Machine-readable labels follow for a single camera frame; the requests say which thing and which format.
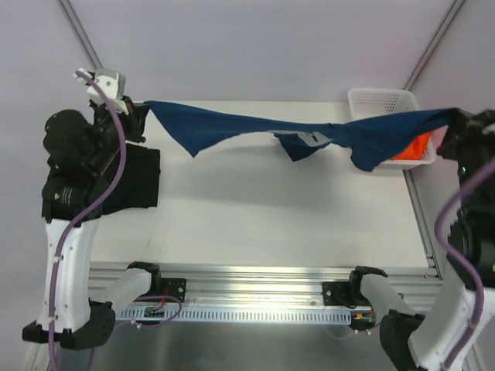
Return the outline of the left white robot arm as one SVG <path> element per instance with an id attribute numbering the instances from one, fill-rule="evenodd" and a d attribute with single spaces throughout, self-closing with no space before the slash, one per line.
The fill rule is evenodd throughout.
<path id="1" fill-rule="evenodd" d="M 43 310 L 22 331 L 34 343 L 64 349 L 102 346 L 117 313 L 136 298 L 154 300 L 162 292 L 159 267 L 130 264 L 103 294 L 90 297 L 90 256 L 102 216 L 158 204 L 160 152 L 145 147 L 147 104 L 124 98 L 125 112 L 112 116 L 94 104 L 94 119 L 79 111 L 59 111 L 46 121 L 44 148 L 49 174 L 42 190 L 48 260 Z"/>

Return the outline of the blue t shirt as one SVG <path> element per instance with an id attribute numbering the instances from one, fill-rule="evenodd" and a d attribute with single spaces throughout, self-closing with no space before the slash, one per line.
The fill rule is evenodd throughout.
<path id="1" fill-rule="evenodd" d="M 306 124 L 225 114 L 184 104 L 147 101 L 166 132 L 191 156 L 242 134 L 273 134 L 294 162 L 328 145 L 351 150 L 359 170 L 371 172 L 403 152 L 415 138 L 454 123 L 458 108 L 411 111 L 371 117 L 345 124 Z"/>

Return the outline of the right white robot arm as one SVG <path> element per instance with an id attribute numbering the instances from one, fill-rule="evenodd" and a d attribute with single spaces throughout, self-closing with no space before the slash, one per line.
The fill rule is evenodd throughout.
<path id="1" fill-rule="evenodd" d="M 434 225 L 445 248 L 442 286 L 427 314 L 405 303 L 383 270 L 358 266 L 346 296 L 370 304 L 381 347 L 397 370 L 460 370 L 494 317 L 494 112 L 454 110 L 437 149 L 456 162 L 459 190 Z"/>

